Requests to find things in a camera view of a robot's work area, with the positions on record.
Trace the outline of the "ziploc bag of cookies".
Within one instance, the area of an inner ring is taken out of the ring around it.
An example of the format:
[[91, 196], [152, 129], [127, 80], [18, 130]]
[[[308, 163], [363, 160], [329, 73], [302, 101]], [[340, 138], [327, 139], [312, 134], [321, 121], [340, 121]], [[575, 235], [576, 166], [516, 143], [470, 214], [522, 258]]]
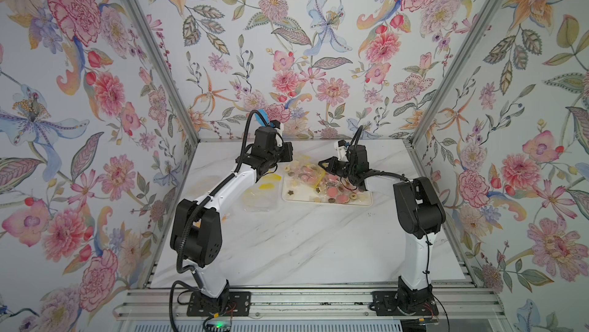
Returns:
[[326, 176], [326, 172], [310, 156], [296, 154], [293, 160], [285, 168], [285, 179], [289, 183], [296, 183], [317, 189]]
[[263, 176], [253, 187], [245, 190], [239, 204], [246, 212], [272, 212], [279, 207], [283, 178], [276, 173]]

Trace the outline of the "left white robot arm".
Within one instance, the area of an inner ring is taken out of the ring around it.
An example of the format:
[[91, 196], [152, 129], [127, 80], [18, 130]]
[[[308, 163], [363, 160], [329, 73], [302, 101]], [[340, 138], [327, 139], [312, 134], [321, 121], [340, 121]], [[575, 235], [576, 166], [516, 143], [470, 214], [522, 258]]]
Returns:
[[218, 299], [229, 289], [227, 278], [213, 266], [222, 249], [222, 217], [264, 175], [292, 159], [292, 144], [284, 142], [282, 124], [273, 120], [256, 130], [254, 143], [243, 146], [225, 179], [207, 194], [178, 203], [170, 235], [176, 271], [189, 272], [201, 295]]

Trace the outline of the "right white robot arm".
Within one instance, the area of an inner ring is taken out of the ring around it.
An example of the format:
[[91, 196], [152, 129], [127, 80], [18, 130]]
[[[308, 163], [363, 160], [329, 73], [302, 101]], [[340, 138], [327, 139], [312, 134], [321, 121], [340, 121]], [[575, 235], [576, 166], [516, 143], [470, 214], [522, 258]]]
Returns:
[[397, 220], [406, 234], [405, 261], [397, 284], [395, 305], [405, 315], [414, 315], [434, 301], [429, 266], [433, 243], [446, 221], [443, 205], [430, 179], [372, 169], [365, 146], [336, 144], [337, 155], [318, 165], [362, 192], [388, 195], [394, 200]]

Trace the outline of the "blue microphone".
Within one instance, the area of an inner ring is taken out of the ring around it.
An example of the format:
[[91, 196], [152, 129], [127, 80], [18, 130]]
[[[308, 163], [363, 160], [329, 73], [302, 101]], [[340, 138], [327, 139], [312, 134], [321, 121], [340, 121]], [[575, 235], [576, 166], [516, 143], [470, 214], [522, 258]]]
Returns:
[[256, 121], [261, 125], [261, 126], [271, 126], [271, 121], [268, 118], [268, 114], [265, 110], [255, 110], [253, 112]]

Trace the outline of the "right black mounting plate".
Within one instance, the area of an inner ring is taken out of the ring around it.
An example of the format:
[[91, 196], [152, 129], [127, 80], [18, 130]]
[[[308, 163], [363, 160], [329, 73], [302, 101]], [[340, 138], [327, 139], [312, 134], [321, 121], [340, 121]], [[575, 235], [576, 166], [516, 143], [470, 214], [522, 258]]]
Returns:
[[369, 309], [377, 316], [437, 317], [440, 312], [437, 303], [429, 291], [374, 291]]

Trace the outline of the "black mounting plate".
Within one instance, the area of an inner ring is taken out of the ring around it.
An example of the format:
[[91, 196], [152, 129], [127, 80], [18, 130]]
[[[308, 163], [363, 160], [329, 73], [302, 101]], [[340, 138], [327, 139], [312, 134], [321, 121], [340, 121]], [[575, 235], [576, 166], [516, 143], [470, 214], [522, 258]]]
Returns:
[[248, 317], [252, 305], [252, 294], [247, 291], [229, 291], [218, 298], [193, 293], [188, 308], [188, 317]]
[[437, 317], [440, 312], [437, 303], [429, 291], [374, 291], [369, 309], [377, 316]]

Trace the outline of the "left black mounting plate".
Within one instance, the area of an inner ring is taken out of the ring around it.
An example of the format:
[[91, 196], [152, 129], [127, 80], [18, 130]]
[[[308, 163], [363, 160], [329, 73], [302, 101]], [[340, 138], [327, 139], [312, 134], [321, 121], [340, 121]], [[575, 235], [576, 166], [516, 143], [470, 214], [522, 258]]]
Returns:
[[252, 305], [252, 294], [247, 291], [229, 291], [218, 298], [193, 293], [188, 308], [188, 317], [248, 317]]

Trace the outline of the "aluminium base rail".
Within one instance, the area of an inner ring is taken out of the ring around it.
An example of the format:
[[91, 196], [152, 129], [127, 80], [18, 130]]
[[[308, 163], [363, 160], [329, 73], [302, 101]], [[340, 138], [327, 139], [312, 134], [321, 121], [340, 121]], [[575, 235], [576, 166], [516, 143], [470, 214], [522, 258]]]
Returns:
[[[329, 285], [303, 288], [240, 288], [249, 292], [249, 318], [351, 318], [367, 319], [376, 315], [369, 309], [376, 291], [394, 291], [394, 284]], [[143, 289], [129, 291], [124, 302], [114, 309], [118, 321], [159, 320], [168, 316], [170, 291]], [[452, 319], [504, 319], [498, 297], [488, 288], [467, 283], [436, 283], [433, 295], [441, 302], [441, 315]]]

